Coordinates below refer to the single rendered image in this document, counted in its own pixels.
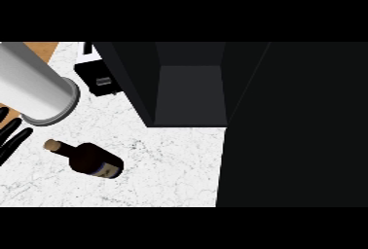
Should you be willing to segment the black countertop appliance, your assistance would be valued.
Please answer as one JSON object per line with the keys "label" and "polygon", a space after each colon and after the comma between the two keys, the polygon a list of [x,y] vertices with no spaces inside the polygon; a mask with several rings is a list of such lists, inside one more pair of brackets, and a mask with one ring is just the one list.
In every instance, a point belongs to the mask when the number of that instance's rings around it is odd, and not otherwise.
{"label": "black countertop appliance", "polygon": [[122,87],[91,42],[79,43],[74,70],[95,96],[117,94]]}

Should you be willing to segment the dark wine bottle with cork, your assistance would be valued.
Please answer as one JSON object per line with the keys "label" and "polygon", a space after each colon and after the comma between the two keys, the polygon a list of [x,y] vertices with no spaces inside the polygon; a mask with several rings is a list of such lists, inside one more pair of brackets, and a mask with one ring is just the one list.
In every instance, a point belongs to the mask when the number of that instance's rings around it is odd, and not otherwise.
{"label": "dark wine bottle with cork", "polygon": [[114,179],[125,170],[123,160],[92,143],[71,146],[63,141],[49,139],[45,149],[70,159],[71,169],[91,176]]}

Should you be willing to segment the dark grey cabinet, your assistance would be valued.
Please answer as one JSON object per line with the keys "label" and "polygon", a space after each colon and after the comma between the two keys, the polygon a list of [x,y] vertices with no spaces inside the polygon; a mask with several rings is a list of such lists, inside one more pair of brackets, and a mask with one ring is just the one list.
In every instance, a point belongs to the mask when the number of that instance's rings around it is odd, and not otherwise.
{"label": "dark grey cabinet", "polygon": [[225,127],[266,42],[97,42],[116,82],[150,127]]}

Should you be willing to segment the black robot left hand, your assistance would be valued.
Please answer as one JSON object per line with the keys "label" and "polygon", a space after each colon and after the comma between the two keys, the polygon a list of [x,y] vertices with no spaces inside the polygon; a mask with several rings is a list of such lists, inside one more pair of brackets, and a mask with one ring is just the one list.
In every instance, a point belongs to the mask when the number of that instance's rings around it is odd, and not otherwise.
{"label": "black robot left hand", "polygon": [[0,128],[0,166],[33,134],[33,128],[27,127],[15,136],[12,136],[21,124],[23,119],[14,118],[9,123]]}

